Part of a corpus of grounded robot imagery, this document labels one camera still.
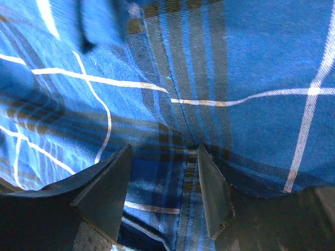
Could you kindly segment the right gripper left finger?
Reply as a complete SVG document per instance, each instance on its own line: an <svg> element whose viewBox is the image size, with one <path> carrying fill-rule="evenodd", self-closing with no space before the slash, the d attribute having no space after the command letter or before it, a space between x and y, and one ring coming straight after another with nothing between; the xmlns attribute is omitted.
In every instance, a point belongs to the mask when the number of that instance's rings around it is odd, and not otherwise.
<svg viewBox="0 0 335 251"><path fill-rule="evenodd" d="M40 190L1 195L1 250L72 250L87 222L118 238L132 165L124 146L103 161Z"/></svg>

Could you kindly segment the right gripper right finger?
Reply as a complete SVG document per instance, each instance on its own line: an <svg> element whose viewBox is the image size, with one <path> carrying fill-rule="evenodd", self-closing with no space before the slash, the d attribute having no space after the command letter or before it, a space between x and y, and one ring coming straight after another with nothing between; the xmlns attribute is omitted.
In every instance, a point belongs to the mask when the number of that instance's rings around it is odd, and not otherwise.
<svg viewBox="0 0 335 251"><path fill-rule="evenodd" d="M198 147L208 235L216 250L334 250L334 187L269 198L268 187L218 167Z"/></svg>

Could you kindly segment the blue plaid long sleeve shirt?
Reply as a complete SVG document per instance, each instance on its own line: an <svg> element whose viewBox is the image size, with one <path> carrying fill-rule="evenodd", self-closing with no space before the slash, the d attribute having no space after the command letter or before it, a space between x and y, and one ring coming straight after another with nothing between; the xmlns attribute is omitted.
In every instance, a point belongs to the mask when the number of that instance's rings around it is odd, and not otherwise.
<svg viewBox="0 0 335 251"><path fill-rule="evenodd" d="M214 250L197 149L257 197L334 185L334 1L1 1L1 180L130 144L108 250Z"/></svg>

